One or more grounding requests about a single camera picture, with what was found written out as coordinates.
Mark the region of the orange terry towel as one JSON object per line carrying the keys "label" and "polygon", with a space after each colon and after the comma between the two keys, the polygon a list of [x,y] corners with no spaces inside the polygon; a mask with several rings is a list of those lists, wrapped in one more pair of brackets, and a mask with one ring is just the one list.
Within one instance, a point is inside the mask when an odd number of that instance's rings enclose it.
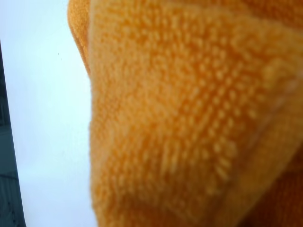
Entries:
{"label": "orange terry towel", "polygon": [[99,227],[303,224],[300,0],[71,0]]}

